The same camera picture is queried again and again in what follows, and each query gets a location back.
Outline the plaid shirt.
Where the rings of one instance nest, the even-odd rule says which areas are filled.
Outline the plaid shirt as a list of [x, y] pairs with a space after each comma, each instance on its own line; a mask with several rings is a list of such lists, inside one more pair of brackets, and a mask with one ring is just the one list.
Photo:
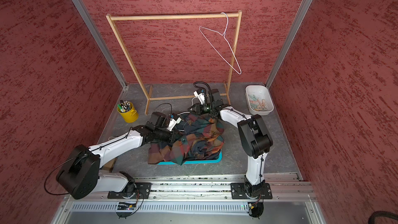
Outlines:
[[181, 114], [182, 121], [173, 130], [183, 133], [175, 143], [155, 140], [148, 150], [148, 164], [171, 161], [179, 166], [190, 160], [212, 160], [218, 157], [225, 140], [223, 124], [209, 116]]

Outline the white wire hanger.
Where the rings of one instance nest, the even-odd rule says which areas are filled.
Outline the white wire hanger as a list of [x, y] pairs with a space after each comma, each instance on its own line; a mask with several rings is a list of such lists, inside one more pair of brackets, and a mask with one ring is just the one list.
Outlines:
[[[240, 67], [239, 61], [236, 57], [235, 51], [231, 43], [227, 38], [227, 32], [229, 27], [229, 15], [225, 12], [220, 13], [226, 21], [223, 29], [221, 31], [214, 30], [211, 28], [199, 26], [199, 31], [201, 35], [205, 38], [210, 47], [216, 52], [216, 54], [234, 71], [236, 74], [241, 75], [242, 69]], [[229, 52], [232, 55], [232, 62], [228, 61], [225, 54]]]

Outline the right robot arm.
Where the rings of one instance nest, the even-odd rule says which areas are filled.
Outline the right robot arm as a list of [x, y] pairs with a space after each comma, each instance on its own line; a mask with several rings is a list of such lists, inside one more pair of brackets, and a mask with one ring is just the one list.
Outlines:
[[273, 146], [273, 140], [263, 118], [260, 115], [241, 113], [225, 104], [218, 89], [212, 89], [205, 82], [194, 82], [193, 86], [196, 88], [194, 96], [199, 102], [188, 108], [188, 111], [196, 115], [207, 114], [238, 129], [242, 148], [248, 156], [243, 190], [252, 199], [264, 196], [267, 191], [263, 175], [265, 159]]

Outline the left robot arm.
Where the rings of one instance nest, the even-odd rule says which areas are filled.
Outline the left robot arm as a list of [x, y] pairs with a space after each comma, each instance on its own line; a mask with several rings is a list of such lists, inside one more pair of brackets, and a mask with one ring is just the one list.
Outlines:
[[56, 169], [56, 181], [74, 199], [83, 199], [94, 192], [107, 192], [110, 199], [139, 199], [141, 190], [135, 179], [126, 172], [111, 173], [103, 166], [120, 155], [150, 145], [148, 163], [169, 161], [167, 155], [181, 134], [177, 125], [186, 113], [165, 115], [152, 113], [144, 125], [129, 128], [128, 132], [110, 141], [87, 147], [76, 146], [68, 159]]

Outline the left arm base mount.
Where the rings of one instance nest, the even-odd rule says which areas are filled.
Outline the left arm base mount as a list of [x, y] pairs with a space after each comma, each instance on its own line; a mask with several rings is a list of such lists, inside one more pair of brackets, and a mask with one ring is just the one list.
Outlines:
[[148, 199], [152, 183], [128, 183], [121, 192], [110, 191], [108, 199]]

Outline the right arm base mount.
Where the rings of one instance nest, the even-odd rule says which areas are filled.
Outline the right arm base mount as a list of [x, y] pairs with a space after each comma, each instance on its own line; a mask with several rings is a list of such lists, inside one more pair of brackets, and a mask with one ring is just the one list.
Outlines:
[[261, 200], [270, 200], [273, 198], [271, 187], [269, 183], [263, 181], [257, 185], [250, 183], [231, 183], [232, 199], [256, 199], [261, 196]]

